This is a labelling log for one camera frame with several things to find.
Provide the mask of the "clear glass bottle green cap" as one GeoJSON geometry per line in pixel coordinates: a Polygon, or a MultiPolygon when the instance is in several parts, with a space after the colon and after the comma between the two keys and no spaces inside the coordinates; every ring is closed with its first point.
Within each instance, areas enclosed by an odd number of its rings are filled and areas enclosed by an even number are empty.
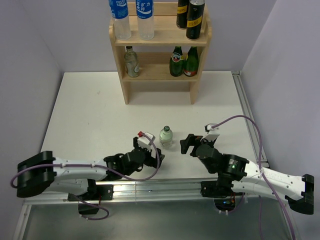
{"type": "Polygon", "coordinates": [[[173,141],[173,132],[171,128],[166,125],[163,127],[163,129],[159,133],[159,142],[162,147],[164,148],[170,148],[173,141]]]}

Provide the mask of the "black can yellow label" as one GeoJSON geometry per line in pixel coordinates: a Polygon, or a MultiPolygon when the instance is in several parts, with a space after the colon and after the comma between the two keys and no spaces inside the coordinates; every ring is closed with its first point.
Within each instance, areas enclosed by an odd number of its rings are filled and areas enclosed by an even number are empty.
{"type": "Polygon", "coordinates": [[[178,0],[176,25],[180,29],[185,29],[187,27],[188,7],[189,0],[178,0]]]}

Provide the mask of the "clear water bottle blue label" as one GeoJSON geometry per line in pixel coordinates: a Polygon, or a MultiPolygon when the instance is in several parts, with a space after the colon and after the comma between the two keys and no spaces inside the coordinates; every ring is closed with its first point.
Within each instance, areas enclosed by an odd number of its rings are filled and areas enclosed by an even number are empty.
{"type": "Polygon", "coordinates": [[[126,0],[109,0],[111,17],[113,18],[115,37],[128,40],[131,37],[129,9],[126,0]]]}

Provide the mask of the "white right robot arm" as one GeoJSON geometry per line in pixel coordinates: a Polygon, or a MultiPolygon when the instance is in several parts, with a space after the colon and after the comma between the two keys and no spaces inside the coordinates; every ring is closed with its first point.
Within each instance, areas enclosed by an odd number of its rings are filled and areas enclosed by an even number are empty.
{"type": "Polygon", "coordinates": [[[216,180],[201,182],[200,193],[205,198],[226,198],[232,194],[250,194],[279,200],[290,209],[304,215],[314,214],[314,176],[294,176],[281,173],[244,157],[219,152],[214,141],[190,133],[179,142],[185,155],[198,158],[216,180]]]}

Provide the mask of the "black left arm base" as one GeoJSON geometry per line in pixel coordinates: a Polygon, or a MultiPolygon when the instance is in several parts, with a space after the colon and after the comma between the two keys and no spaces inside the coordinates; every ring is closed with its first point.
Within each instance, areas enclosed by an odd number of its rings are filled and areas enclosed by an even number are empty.
{"type": "Polygon", "coordinates": [[[102,201],[110,201],[113,199],[114,186],[112,184],[97,185],[83,195],[76,196],[69,193],[68,202],[78,202],[78,213],[81,218],[88,221],[99,221],[106,219],[110,212],[101,206],[102,201]],[[105,216],[94,217],[99,210],[105,212],[105,216]]]}

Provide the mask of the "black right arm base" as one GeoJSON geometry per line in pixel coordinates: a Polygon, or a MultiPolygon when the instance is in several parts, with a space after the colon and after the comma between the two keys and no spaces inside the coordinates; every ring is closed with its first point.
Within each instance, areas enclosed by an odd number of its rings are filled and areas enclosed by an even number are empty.
{"type": "Polygon", "coordinates": [[[218,214],[228,216],[245,203],[245,194],[236,193],[230,188],[219,187],[217,182],[217,180],[201,181],[200,194],[204,198],[213,199],[218,214]]]}

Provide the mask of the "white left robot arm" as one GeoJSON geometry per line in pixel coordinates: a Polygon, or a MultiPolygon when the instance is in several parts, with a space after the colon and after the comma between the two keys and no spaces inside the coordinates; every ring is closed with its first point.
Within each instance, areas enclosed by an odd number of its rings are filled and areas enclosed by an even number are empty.
{"type": "Polygon", "coordinates": [[[97,182],[131,179],[143,167],[159,170],[165,158],[154,144],[155,137],[142,132],[133,138],[133,150],[100,160],[67,160],[42,151],[17,165],[10,184],[19,198],[31,198],[43,192],[68,193],[92,200],[98,196],[97,182]]]}

